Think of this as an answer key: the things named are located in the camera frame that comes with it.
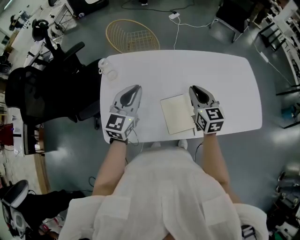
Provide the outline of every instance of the tabletop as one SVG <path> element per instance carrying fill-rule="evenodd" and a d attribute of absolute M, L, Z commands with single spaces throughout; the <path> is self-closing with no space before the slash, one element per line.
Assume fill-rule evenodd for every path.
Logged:
<path fill-rule="evenodd" d="M 140 121 L 135 128 L 138 140 L 169 141 L 203 137 L 203 132 L 187 130 L 170 135 L 160 100 L 188 93 L 192 85 L 211 92 L 220 102 L 225 122 L 218 135 L 259 129 L 262 107 L 255 76 L 247 59 L 216 52 L 185 50 L 146 51 L 118 54 L 107 58 L 118 72 L 109 81 L 102 76 L 100 109 L 102 129 L 105 128 L 110 105 L 118 92 L 139 84 L 142 99 L 137 111 Z M 109 137 L 103 132 L 105 141 Z M 134 133 L 129 141 L 137 143 Z"/>

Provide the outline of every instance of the white shirt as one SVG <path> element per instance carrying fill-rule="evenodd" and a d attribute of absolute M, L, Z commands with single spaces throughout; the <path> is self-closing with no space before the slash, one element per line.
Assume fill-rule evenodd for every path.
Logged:
<path fill-rule="evenodd" d="M 59 240 L 241 240 L 241 226 L 267 240 L 266 214 L 233 204 L 181 148 L 150 149 L 125 169 L 114 193 L 70 202 Z"/>

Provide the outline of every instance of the beige notebook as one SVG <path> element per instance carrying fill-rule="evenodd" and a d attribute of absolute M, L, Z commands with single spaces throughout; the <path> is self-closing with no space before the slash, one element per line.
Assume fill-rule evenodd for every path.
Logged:
<path fill-rule="evenodd" d="M 160 100 L 169 134 L 175 134 L 195 127 L 192 119 L 193 107 L 189 94 Z"/>

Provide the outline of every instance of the gray concrete floor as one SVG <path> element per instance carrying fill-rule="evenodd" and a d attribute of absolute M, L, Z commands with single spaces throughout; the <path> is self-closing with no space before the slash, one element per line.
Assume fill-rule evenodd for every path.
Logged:
<path fill-rule="evenodd" d="M 150 0 L 149 7 L 169 10 L 188 4 L 189 0 Z M 63 40 L 62 47 L 67 50 L 79 41 L 85 48 L 78 53 L 84 64 L 107 57 L 117 52 L 105 38 L 106 26 L 116 19 L 132 19 L 145 24 L 157 36 L 161 49 L 172 49 L 177 26 L 168 19 L 169 13 L 154 11 L 124 10 L 122 1 L 111 0 L 110 5 L 78 21 L 78 27 L 69 32 Z M 181 23 L 195 26 L 208 24 L 218 7 L 218 0 L 196 0 L 196 5 L 179 10 Z M 231 43 L 233 32 L 220 23 L 209 28 L 194 29 L 180 26 L 176 49 L 197 50 L 226 53 L 248 59 L 255 74 L 262 102 L 262 128 L 218 137 L 231 176 L 232 188 L 245 203 L 267 210 L 274 200 L 277 177 L 283 166 L 300 156 L 299 126 L 282 129 L 290 124 L 281 118 L 281 109 L 297 98 L 292 96 L 288 102 L 283 97 L 276 97 L 276 92 L 285 90 L 287 82 L 270 65 L 267 64 L 252 44 L 250 33 L 255 36 L 259 30 L 252 26 L 234 44 Z M 255 40 L 259 51 L 263 51 L 270 62 L 275 65 L 291 82 L 293 76 L 282 49 L 274 53 L 266 49 L 260 38 Z M 93 127 L 93 119 L 73 123 L 67 118 L 60 118 L 45 123 L 46 166 L 53 190 L 88 189 L 90 176 L 96 176 L 109 145 L 104 141 L 102 131 Z M 195 153 L 199 139 L 188 140 L 188 151 Z M 175 142 L 164 142 L 173 145 Z M 128 146 L 128 160 L 140 150 L 140 146 Z M 200 162 L 201 147 L 197 154 Z"/>

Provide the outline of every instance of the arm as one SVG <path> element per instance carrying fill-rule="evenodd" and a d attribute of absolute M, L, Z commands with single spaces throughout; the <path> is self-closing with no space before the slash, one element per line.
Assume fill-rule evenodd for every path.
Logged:
<path fill-rule="evenodd" d="M 240 203 L 237 195 L 230 188 L 230 178 L 226 163 L 218 144 L 216 134 L 204 134 L 203 141 L 203 170 L 217 180 L 233 203 Z"/>
<path fill-rule="evenodd" d="M 124 173 L 126 149 L 125 143 L 113 141 L 98 172 L 92 195 L 107 196 L 114 192 Z"/>

